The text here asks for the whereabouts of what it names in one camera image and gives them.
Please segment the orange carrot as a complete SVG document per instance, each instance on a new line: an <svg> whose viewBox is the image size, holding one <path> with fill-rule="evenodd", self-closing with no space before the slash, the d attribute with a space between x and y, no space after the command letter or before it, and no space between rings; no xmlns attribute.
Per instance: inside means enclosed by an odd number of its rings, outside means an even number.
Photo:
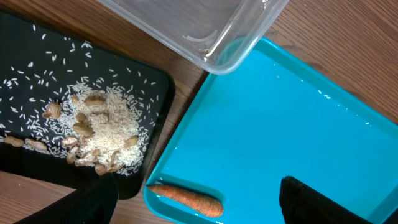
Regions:
<svg viewBox="0 0 398 224"><path fill-rule="evenodd" d="M157 195L181 203L206 217L220 217L224 212L224 207L219 200L205 194L173 185L148 185L147 188Z"/></svg>

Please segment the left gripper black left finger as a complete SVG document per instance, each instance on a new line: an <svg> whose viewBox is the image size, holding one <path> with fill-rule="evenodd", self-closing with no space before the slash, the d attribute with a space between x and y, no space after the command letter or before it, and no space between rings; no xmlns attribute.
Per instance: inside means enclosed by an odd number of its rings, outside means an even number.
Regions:
<svg viewBox="0 0 398 224"><path fill-rule="evenodd" d="M108 174L17 223L109 223L118 199L119 187L116 179L113 175Z"/></svg>

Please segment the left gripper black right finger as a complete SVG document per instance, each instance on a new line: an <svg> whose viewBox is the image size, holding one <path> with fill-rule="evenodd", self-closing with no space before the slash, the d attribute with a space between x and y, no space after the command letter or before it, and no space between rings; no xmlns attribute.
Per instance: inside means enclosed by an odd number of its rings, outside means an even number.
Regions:
<svg viewBox="0 0 398 224"><path fill-rule="evenodd" d="M295 177L280 183L279 205L286 224L368 224Z"/></svg>

